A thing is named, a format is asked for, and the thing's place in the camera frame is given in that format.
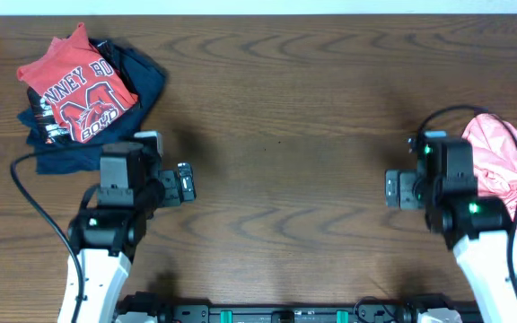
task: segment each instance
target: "clothing pile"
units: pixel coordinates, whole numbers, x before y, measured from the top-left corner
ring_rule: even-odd
[[[517,130],[506,124],[517,138]],[[470,121],[462,137],[472,144],[478,193],[500,197],[513,218],[517,203],[517,151],[510,135],[494,117],[482,114]]]
[[[115,143],[133,136],[165,85],[164,71],[132,48],[87,38],[79,23],[67,39],[53,38],[47,53],[19,67],[30,88],[30,109],[18,119],[31,132],[35,153],[59,147]],[[101,148],[37,157],[38,174],[98,170]]]

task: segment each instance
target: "wood grain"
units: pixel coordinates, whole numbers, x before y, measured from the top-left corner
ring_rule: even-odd
[[[431,111],[491,107],[517,127],[517,16],[0,17],[0,322],[57,318],[66,251],[13,186],[30,150],[19,65],[79,22],[139,48],[170,82],[145,129],[192,162],[198,199],[150,221],[124,293],[214,303],[472,299],[419,212],[387,209],[383,172]],[[459,134],[470,116],[436,125]],[[96,173],[21,177],[65,228]]]

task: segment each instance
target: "pink fabric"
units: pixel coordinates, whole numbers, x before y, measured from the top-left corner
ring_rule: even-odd
[[[507,125],[517,138],[517,130]],[[517,152],[510,135],[493,117],[479,115],[470,121],[462,137],[472,144],[478,193],[499,196],[513,217],[517,201]]]

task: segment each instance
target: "black cable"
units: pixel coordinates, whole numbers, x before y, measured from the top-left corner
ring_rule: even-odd
[[[81,203],[79,204],[79,210],[83,210],[87,208],[87,205],[91,201],[93,194],[95,194],[95,191],[97,188],[100,188],[101,184],[95,184],[91,186],[90,188],[87,188],[85,193],[83,194],[83,198],[81,199]]]
[[[358,300],[355,304],[355,308],[354,308],[354,312],[355,312],[355,315],[358,317],[358,319],[360,321],[362,321],[362,323],[369,323],[367,320],[363,319],[360,317],[360,314],[358,314],[358,306],[360,306],[365,300],[375,300],[377,301],[381,306],[382,308],[384,309],[384,311],[386,312],[386,314],[390,315],[392,317],[392,321],[391,322],[394,322],[394,323],[398,323],[398,321],[396,320],[396,317],[394,316],[394,314],[386,307],[386,305],[384,305],[384,302],[381,301],[380,299],[374,297],[374,296],[364,296],[363,298],[361,298],[360,300]]]
[[[454,110],[459,110],[459,109],[471,110],[471,111],[476,112],[477,114],[487,113],[487,114],[491,115],[492,117],[494,117],[498,122],[500,122],[502,127],[504,127],[504,129],[506,129],[506,131],[508,132],[508,134],[512,138],[512,141],[513,141],[514,145],[516,146],[516,152],[517,152],[517,139],[516,139],[516,136],[514,135],[513,131],[505,124],[505,122],[502,120],[502,118],[500,118],[500,116],[498,116],[498,115],[496,115],[494,113],[490,113],[490,111],[488,109],[486,109],[486,108],[470,106],[470,105],[452,106],[452,107],[448,107],[446,109],[440,109],[438,111],[435,111],[433,114],[428,116],[428,118],[426,118],[422,122],[420,127],[418,128],[418,131],[417,131],[418,138],[420,138],[420,136],[424,132],[426,124],[429,121],[431,121],[434,118],[437,118],[437,117],[441,116],[442,114],[444,114],[446,112],[450,112],[450,111],[454,111]],[[517,229],[517,202],[516,202],[515,211],[513,213],[513,225],[512,225],[512,228],[510,228],[510,231],[508,231],[508,241],[507,241],[507,244],[506,244],[506,262],[507,262],[507,265],[508,265],[508,275],[510,276],[510,281],[512,282],[513,292],[516,295],[516,300],[517,300],[517,276],[516,276],[516,273],[515,273],[514,268],[513,268],[513,243],[514,243],[514,238],[516,236],[516,229]]]
[[[53,228],[55,233],[59,236],[59,239],[61,239],[61,242],[63,242],[63,244],[66,246],[67,251],[69,251],[69,255],[71,256],[71,258],[73,259],[73,262],[75,264],[75,271],[77,272],[77,285],[79,288],[79,293],[77,294],[77,298],[75,299],[75,308],[73,311],[73,317],[71,318],[71,321],[73,323],[77,322],[77,317],[79,316],[79,309],[81,309],[81,304],[83,302],[84,281],[83,281],[83,270],[81,269],[81,264],[79,263],[79,260],[77,259],[77,255],[74,253],[73,249],[71,248],[71,245],[69,245],[69,240],[67,239],[65,234],[61,231],[61,228],[59,228],[59,225],[57,225],[57,223],[51,218],[51,216],[49,216],[49,214],[41,207],[41,205],[39,205],[39,203],[37,203],[37,201],[35,201],[35,199],[31,196],[31,194],[29,194],[27,189],[25,189],[23,184],[19,181],[19,177],[17,176],[17,165],[20,162],[30,159],[31,157],[37,157],[37,156],[52,154],[52,153],[62,153],[62,152],[66,152],[66,151],[72,151],[72,150],[78,150],[78,149],[84,149],[84,148],[92,148],[92,147],[98,147],[98,146],[102,146],[102,144],[77,145],[77,146],[73,146],[73,147],[49,149],[49,150],[46,150],[43,152],[38,152],[38,153],[28,153],[26,155],[19,157],[18,159],[13,161],[10,165],[11,178],[13,179],[15,186],[23,194],[23,196],[25,197],[27,202],[29,202],[33,206],[33,208],[35,208],[35,210],[37,212],[39,212],[39,214],[41,214],[43,219],[45,219],[45,221],[47,221],[47,223],[49,223],[51,228]]]

